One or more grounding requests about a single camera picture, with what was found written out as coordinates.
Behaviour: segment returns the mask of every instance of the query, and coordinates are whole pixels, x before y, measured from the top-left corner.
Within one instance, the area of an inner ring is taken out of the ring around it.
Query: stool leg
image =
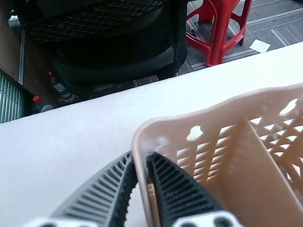
[[[214,16],[214,8],[209,0],[204,0],[203,5],[198,8],[199,23],[212,22]]]
[[[251,2],[252,2],[252,0],[245,0],[243,12],[240,17],[240,20],[238,21],[238,23],[240,25],[240,30],[246,26],[248,15],[250,12]]]
[[[231,11],[232,9],[223,8],[217,13],[217,18],[214,19],[209,65],[217,65],[223,61],[222,47],[225,43]]]
[[[239,23],[240,30],[243,29],[243,28],[245,29],[247,19],[248,19],[248,15],[249,15],[249,12],[250,12],[251,2],[252,2],[252,0],[245,0],[243,12],[242,12],[242,15],[240,17],[238,15],[235,15],[235,14],[232,15],[232,18],[235,19]],[[243,45],[244,36],[245,36],[245,30],[243,32],[243,38],[239,42],[240,45]]]

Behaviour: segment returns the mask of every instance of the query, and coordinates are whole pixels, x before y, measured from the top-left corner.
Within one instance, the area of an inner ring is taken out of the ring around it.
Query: green plastic panel
[[[21,118],[23,112],[22,91],[0,71],[0,123]]]

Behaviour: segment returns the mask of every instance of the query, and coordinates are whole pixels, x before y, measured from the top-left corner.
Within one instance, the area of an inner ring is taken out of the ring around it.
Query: white table
[[[17,227],[51,214],[83,182],[128,151],[135,130],[150,118],[303,82],[302,53],[303,43],[294,44],[1,124],[0,226]],[[146,226],[138,188],[127,226]]]

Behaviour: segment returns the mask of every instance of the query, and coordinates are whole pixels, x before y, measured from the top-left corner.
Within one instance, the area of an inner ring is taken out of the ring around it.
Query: perforated metal strip
[[[19,75],[18,75],[18,83],[21,85],[23,85],[24,61],[25,61],[25,30],[22,29],[21,42],[20,42],[20,57],[19,57]]]

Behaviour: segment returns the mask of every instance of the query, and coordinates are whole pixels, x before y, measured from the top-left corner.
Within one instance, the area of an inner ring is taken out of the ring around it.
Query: water bottle
[[[48,72],[48,75],[51,78],[51,82],[53,87],[56,89],[56,91],[59,93],[59,95],[62,97],[62,99],[67,102],[71,103],[75,99],[75,95],[70,92],[66,87],[64,87],[53,75],[52,72]]]
[[[49,110],[52,110],[53,109],[53,106],[50,105],[50,104],[45,104],[41,101],[40,97],[39,96],[35,96],[33,98],[33,101],[38,109],[39,112],[45,112],[45,111],[49,111]]]

